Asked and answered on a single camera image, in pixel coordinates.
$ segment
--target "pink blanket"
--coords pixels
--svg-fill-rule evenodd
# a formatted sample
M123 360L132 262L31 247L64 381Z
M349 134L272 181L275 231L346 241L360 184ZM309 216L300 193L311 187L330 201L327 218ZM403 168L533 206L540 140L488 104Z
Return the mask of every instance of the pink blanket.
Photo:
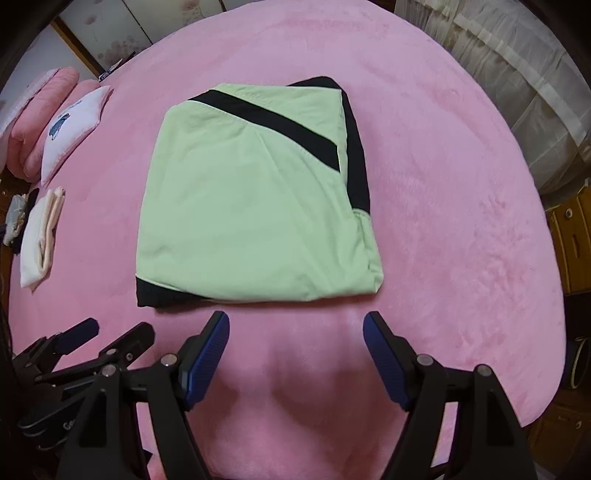
M139 209L163 116L218 83L318 75L343 86L359 125L384 285L375 297L223 307L228 347L189 419L212 472L225 478L379 478L405 415L363 342L372 309L444 365L492 365L523 425L545 409L563 369L560 279L519 146L437 43L358 0L250 4L176 32L108 79L115 91L102 123L50 183L66 189L66 201L49 278L33 294L22 290L15 262L16 350L97 318L99 337L66 366L147 321L157 339L140 366L199 332L214 306L136 306ZM448 453L449 413L436 462Z

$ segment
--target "white towel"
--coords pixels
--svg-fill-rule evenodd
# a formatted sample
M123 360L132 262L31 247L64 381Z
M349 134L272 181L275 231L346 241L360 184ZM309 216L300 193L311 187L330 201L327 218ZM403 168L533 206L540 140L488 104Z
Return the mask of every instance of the white towel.
M53 260L53 229L60 217L65 191L48 190L29 214L21 247L21 287L35 290Z

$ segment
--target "white curtain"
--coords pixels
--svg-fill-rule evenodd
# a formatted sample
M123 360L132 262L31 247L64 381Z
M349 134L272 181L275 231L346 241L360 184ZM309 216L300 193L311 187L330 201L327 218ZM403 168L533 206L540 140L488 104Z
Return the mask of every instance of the white curtain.
M517 0L397 0L499 109L546 205L591 176L591 90L554 34Z

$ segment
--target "folded cloth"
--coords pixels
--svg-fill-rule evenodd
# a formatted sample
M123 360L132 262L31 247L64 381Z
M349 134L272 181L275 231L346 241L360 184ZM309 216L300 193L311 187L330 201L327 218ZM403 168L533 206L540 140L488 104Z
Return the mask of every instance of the folded cloth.
M60 217L65 191L48 190L31 210L21 247L21 287L36 288L53 260L53 229Z
M25 222L26 210L27 195L14 195L10 201L8 213L6 213L6 231L2 240L4 245L10 245L18 237Z
M139 306L376 293L384 275L346 93L328 77L223 84L172 107L136 267Z
M22 246L22 236L25 234L25 230L27 228L27 222L29 220L29 215L31 214L31 210L35 206L37 202L37 197L39 197L39 188L32 189L29 194L27 195L27 205L25 207L25 218L22 222L21 232L17 235L17 237L12 241L10 244L10 250L12 250L13 255L19 255L21 253L21 246Z

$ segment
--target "black stripe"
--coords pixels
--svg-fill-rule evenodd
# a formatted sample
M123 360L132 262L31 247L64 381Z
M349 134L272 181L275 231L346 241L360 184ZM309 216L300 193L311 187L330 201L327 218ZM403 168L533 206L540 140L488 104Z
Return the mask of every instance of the black stripe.
M154 307L164 309L192 301L205 300L205 297L172 290L135 277L135 294L138 297L138 307Z
M315 77L292 83L292 87L335 88L342 92L345 124L347 127L347 196L352 208L369 214L368 176L365 170L365 154L357 130L357 122L345 91L330 77Z
M283 115L271 112L258 105L228 95L227 93L219 92L218 90L208 90L190 100L205 103L253 124L270 128L292 139L323 164L336 171L340 171L339 156L337 155L334 142L322 135L314 133L312 130L308 130L306 127Z

